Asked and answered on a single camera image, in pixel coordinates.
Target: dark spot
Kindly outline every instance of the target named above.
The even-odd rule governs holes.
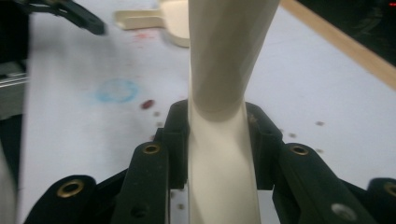
[[[147,100],[145,103],[141,104],[140,107],[142,109],[149,109],[153,105],[154,105],[154,101],[153,100]]]
[[[323,126],[324,122],[323,121],[317,121],[315,124],[318,125],[318,126]]]

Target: white table surface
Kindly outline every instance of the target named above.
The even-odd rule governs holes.
[[[50,14],[32,17],[19,223],[57,180],[90,175],[99,183],[127,168],[169,106],[187,98],[189,50],[162,29],[122,31],[113,22],[114,11],[153,2],[77,2],[106,23],[106,36]],[[147,100],[155,104],[141,109]],[[246,100],[263,108],[285,142],[319,149],[340,178],[361,188],[374,177],[396,178],[396,92],[282,7]],[[174,193],[172,222],[186,223],[187,194]],[[259,199],[262,223],[278,223],[270,193]]]

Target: blue ink circle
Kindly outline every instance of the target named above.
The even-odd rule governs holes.
[[[132,81],[114,78],[99,87],[96,98],[101,102],[125,103],[133,100],[136,94],[137,87]]]

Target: red stain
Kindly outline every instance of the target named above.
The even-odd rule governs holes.
[[[146,39],[146,38],[149,37],[149,35],[148,34],[144,34],[144,33],[140,33],[140,34],[135,35],[134,37],[137,37],[139,39]]]
[[[140,107],[142,109],[149,109],[153,105],[154,105],[154,101],[153,100],[147,100],[145,103],[141,104]]]
[[[153,38],[155,38],[155,36],[153,34],[151,34],[151,32],[145,32],[145,33],[136,32],[134,34],[134,42],[136,40],[153,39]]]

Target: black clamp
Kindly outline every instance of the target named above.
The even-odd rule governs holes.
[[[187,101],[173,104],[164,128],[136,148],[127,170],[97,185],[85,175],[56,182],[25,223],[169,223],[169,189],[182,189],[188,178],[187,111]],[[258,106],[247,103],[247,122],[257,189],[274,191],[280,223],[396,223],[395,179],[376,178],[360,189],[339,179],[312,148],[285,144]]]
[[[48,12],[55,16],[62,16],[94,35],[105,34],[105,24],[89,10],[72,0],[15,0],[15,2],[27,13]]]

